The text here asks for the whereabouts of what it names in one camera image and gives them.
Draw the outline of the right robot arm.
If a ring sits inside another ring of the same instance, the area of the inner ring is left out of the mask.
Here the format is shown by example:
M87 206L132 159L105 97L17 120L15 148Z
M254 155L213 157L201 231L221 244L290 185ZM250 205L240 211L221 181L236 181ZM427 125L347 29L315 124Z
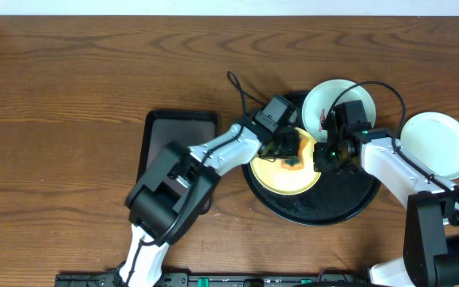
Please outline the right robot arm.
M402 148L390 130L369 123L330 128L314 146L316 171L364 171L406 208L402 256L370 269L389 286L459 285L459 186Z

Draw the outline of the green orange sponge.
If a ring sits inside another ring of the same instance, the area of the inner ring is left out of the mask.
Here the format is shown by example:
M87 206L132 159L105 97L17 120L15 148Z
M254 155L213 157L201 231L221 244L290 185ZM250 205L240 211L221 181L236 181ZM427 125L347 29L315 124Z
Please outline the green orange sponge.
M303 150L305 149L308 140L302 139L300 141L299 149L296 155L291 156L287 159L283 159L281 162L281 168L289 171L299 171L304 168Z

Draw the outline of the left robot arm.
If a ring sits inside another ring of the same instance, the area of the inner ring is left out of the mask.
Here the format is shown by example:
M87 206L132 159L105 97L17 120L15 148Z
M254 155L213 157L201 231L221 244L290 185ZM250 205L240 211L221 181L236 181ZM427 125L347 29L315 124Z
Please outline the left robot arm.
M125 200L132 240L120 285L153 286L160 279L169 247L190 229L224 174L258 156L291 158L299 149L295 128L269 133L255 123L235 123L198 146L169 143Z

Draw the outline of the yellow plate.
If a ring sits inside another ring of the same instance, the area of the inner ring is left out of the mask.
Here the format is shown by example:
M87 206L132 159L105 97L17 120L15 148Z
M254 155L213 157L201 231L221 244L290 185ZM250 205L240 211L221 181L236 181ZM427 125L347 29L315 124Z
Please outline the yellow plate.
M281 168L283 159L259 159L250 162L252 174L265 189L279 195L298 195L312 188L320 179L321 173L314 171L313 152L316 140L305 130L296 128L300 140L308 143L303 150L304 168L289 171Z

